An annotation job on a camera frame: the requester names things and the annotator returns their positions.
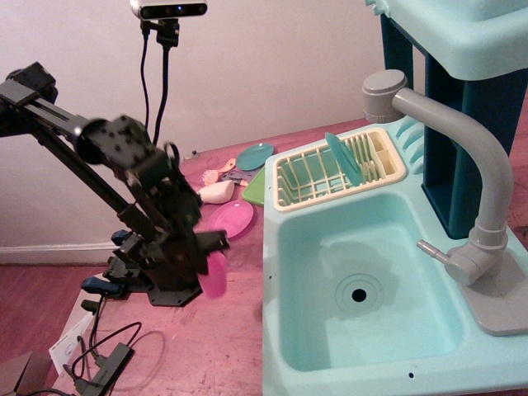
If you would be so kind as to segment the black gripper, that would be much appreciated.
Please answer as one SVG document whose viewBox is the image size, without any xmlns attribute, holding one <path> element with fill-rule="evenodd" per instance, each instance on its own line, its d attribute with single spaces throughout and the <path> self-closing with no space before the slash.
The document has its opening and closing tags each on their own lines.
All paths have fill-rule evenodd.
<svg viewBox="0 0 528 396">
<path fill-rule="evenodd" d="M 206 275 L 208 252 L 229 249 L 223 229 L 195 233 L 201 199 L 178 167 L 154 164 L 131 172 L 131 192 L 160 234 L 144 244 L 144 256 L 167 258 L 181 276 Z"/>
</svg>

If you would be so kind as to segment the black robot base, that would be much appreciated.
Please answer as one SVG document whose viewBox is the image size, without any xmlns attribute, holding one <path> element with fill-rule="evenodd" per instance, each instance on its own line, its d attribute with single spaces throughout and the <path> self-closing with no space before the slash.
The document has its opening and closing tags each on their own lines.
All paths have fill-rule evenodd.
<svg viewBox="0 0 528 396">
<path fill-rule="evenodd" d="M 183 307 L 202 293 L 197 278 L 177 274 L 158 241 L 146 243 L 138 234 L 118 230 L 111 235 L 115 250 L 103 276 L 127 293 L 145 293 L 154 306 Z"/>
</svg>

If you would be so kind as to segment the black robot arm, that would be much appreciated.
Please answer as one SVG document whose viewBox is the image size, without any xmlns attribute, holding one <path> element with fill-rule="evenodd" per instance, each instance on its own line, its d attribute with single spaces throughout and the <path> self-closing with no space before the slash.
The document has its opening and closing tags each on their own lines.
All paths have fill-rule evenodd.
<svg viewBox="0 0 528 396">
<path fill-rule="evenodd" d="M 225 231 L 195 231 L 202 200 L 179 168 L 175 145 L 158 148 L 127 116 L 87 119 L 57 107 L 55 80 L 38 62 L 1 84 L 1 135 L 32 134 L 101 197 L 131 231 L 114 254 L 144 271 L 169 268 L 190 280 L 209 272 Z"/>
</svg>

